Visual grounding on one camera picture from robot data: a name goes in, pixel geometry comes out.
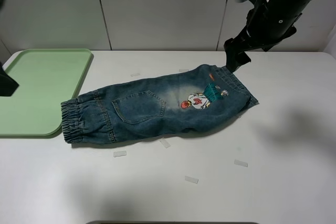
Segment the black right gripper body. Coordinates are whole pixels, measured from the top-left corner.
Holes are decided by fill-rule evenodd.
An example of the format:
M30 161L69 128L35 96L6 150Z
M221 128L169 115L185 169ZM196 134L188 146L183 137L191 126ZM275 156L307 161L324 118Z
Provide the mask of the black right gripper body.
M245 26L242 31L235 37L230 38L224 43L227 63L249 63L250 57L246 51L260 49L262 43L257 37L251 36Z

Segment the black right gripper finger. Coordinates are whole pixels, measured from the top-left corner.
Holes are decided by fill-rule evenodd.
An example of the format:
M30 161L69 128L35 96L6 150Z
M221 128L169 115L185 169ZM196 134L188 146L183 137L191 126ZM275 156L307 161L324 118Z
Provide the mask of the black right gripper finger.
M242 52L226 51L226 68L230 72L235 72L244 65L244 54Z

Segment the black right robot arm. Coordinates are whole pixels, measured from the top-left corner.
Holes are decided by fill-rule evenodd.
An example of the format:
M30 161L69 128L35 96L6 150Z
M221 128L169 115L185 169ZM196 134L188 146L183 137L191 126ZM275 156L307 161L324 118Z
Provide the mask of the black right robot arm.
M235 37L224 43L226 68L236 71L251 61L247 51L272 47L294 35L295 22L312 0L248 0L253 4L246 17L246 25Z

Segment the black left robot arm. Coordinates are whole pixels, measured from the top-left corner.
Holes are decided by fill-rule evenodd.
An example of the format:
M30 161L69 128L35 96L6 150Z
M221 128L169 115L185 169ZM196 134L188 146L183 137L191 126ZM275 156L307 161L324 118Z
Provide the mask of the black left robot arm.
M11 97L18 87L19 84L5 72L5 70L3 69L3 64L1 63L0 96Z

